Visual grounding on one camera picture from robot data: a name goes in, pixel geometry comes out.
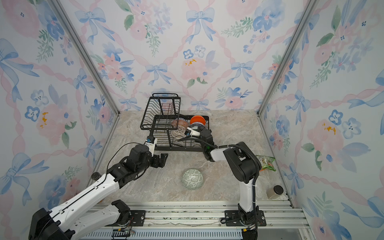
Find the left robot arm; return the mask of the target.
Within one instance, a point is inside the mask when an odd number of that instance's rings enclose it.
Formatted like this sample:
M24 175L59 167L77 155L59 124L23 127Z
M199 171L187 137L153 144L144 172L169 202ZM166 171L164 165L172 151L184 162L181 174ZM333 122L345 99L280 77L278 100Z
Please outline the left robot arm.
M122 200L87 215L87 211L128 183L138 180L148 168L163 168L168 154L156 155L154 144L138 144L128 156L107 169L91 186L51 210L44 208L32 217L30 240L78 240L108 225L127 226L134 216Z

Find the red patterned bowl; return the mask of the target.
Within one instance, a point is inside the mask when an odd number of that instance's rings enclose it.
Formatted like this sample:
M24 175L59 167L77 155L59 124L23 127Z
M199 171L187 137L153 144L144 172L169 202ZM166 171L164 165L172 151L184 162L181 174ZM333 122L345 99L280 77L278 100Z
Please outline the red patterned bowl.
M174 128L183 127L186 129L189 126L189 123L183 118L177 118L171 122L171 126Z

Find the orange bowl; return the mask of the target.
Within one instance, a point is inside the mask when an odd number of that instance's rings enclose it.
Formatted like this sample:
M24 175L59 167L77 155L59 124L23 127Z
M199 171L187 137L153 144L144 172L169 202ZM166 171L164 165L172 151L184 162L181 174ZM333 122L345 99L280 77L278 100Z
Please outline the orange bowl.
M206 125L206 120L203 116L199 116L199 115L196 115L196 116L193 116L191 119L190 119L190 124L201 124L203 126Z

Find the white patterned bowl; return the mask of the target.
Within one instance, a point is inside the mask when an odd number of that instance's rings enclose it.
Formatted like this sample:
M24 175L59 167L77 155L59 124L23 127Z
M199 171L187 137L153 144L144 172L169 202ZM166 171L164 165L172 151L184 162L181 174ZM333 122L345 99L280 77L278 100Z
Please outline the white patterned bowl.
M171 130L171 135L174 139L179 140L186 137L186 130L184 126L179 126L176 130Z

